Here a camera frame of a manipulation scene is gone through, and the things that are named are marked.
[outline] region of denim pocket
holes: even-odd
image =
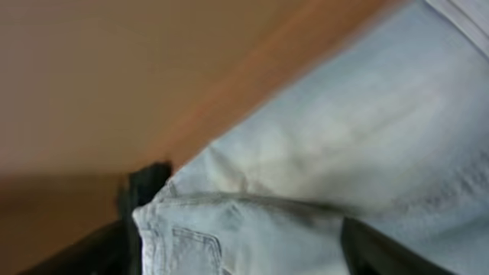
[[[216,237],[184,228],[172,230],[173,245],[168,263],[171,275],[219,275],[221,248]]]

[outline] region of dark object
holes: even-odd
[[[139,275],[141,239],[132,211],[150,202],[171,176],[169,163],[156,163],[129,175],[119,190],[120,220],[93,232],[20,275]]]
[[[345,218],[342,248],[351,275],[449,275],[363,222]]]

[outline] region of wooden edge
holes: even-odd
[[[142,164],[170,160],[180,168],[280,87],[337,53],[400,3],[403,0],[309,0],[152,144],[148,162]]]

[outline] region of black object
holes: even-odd
[[[150,202],[171,176],[169,163],[156,163],[129,175],[129,188],[120,188],[120,220],[86,236],[20,275],[139,275],[141,239],[132,211]]]
[[[343,221],[341,242],[351,275],[453,274],[353,218]]]

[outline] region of garment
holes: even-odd
[[[486,274],[487,76],[463,33],[406,4],[134,212],[144,273],[347,274],[351,215],[447,270]]]

